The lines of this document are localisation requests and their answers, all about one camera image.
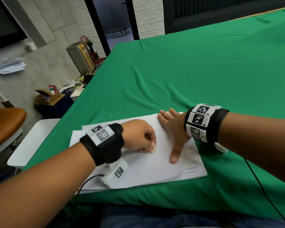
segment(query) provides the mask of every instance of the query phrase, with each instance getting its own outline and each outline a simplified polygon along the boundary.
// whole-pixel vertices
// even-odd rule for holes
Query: white brick wall
[[[106,57],[102,44],[99,40],[94,23],[84,0],[68,0],[74,15],[80,25],[82,35],[93,41],[100,58]]]
[[[165,34],[163,0],[132,0],[139,38]]]

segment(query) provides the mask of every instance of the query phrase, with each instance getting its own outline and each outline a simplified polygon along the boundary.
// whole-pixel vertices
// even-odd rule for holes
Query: chair cushion
[[[19,108],[0,109],[0,144],[12,136],[23,124],[26,111]]]

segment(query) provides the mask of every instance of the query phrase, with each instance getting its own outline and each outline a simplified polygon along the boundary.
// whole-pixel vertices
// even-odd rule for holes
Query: papers on floor
[[[176,164],[171,164],[169,162],[173,138],[161,126],[157,119],[157,114],[83,126],[83,130],[73,131],[70,146],[78,142],[79,139],[85,135],[85,131],[92,129],[97,125],[105,126],[112,123],[123,123],[132,119],[145,120],[154,128],[157,151],[155,153],[139,153],[133,150],[122,149],[122,158],[128,163],[128,169],[123,174],[122,178],[115,184],[114,188],[128,188],[152,183],[185,180],[207,175],[207,171],[193,139],[190,139],[185,145],[181,157]],[[96,174],[100,174],[105,165],[106,164],[96,167],[89,178]],[[93,178],[87,182],[82,189],[94,192],[108,189],[108,187],[98,178]]]
[[[0,61],[0,74],[8,74],[24,70],[26,64],[23,58],[15,57],[10,59],[4,59]]]

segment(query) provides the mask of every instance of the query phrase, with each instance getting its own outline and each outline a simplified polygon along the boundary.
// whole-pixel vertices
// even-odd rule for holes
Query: black cable
[[[257,178],[257,176],[255,175],[254,171],[252,170],[251,166],[249,165],[248,161],[244,158],[246,164],[248,165],[249,169],[251,170],[252,174],[254,175],[255,179],[257,180],[258,184],[260,185],[262,191],[263,191],[263,194],[265,195],[267,201],[269,201],[269,203],[272,205],[272,207],[277,211],[277,213],[281,216],[281,218],[283,218],[283,220],[285,221],[285,218],[284,216],[280,213],[280,211],[275,207],[275,205],[272,203],[272,201],[269,199],[265,189],[263,188],[261,182],[259,181],[259,179]]]
[[[91,180],[92,178],[97,177],[97,176],[103,177],[104,174],[97,174],[97,175],[94,175],[94,176],[90,177],[90,178],[89,178],[88,180],[86,180],[86,181],[82,184],[82,186],[79,188],[78,193],[77,193],[76,198],[75,198],[75,201],[74,201],[74,205],[73,205],[73,209],[72,209],[72,213],[71,213],[71,217],[70,217],[70,223],[71,223],[72,220],[73,220],[73,215],[74,215],[74,212],[75,212],[76,201],[77,201],[77,198],[78,198],[78,196],[79,196],[79,193],[80,193],[81,189],[83,188],[83,186],[84,186],[89,180]]]

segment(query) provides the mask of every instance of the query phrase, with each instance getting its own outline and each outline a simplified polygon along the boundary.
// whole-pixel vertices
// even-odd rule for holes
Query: green table
[[[170,107],[186,111],[197,103],[285,119],[285,10],[117,44],[25,169],[66,149],[82,125]],[[279,217],[243,158],[197,146],[207,177],[83,194],[78,202]],[[285,183],[252,168],[285,215]]]

